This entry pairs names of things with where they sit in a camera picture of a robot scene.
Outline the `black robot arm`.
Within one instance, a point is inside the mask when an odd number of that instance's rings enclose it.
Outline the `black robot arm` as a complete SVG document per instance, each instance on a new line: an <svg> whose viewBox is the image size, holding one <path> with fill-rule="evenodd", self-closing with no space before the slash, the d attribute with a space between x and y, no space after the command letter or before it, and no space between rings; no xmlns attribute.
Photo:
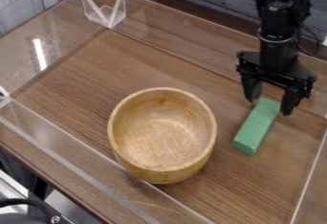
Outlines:
<svg viewBox="0 0 327 224"><path fill-rule="evenodd" d="M257 99L264 82L280 87L284 90L280 112L285 116L312 94L316 82L315 72L299 60L301 30L311 6L311 0L255 0L259 50L236 54L247 100Z"/></svg>

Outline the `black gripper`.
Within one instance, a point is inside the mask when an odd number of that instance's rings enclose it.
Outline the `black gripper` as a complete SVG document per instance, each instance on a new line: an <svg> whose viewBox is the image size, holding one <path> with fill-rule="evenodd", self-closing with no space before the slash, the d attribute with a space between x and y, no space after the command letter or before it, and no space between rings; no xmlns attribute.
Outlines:
<svg viewBox="0 0 327 224"><path fill-rule="evenodd" d="M288 116L301 98L312 94L312 86L317 80L316 73L297 60L289 64L272 61L267 66L260 63L260 52L240 51L236 71L241 77L244 96L253 102L261 92L261 82L285 89L280 111Z"/></svg>

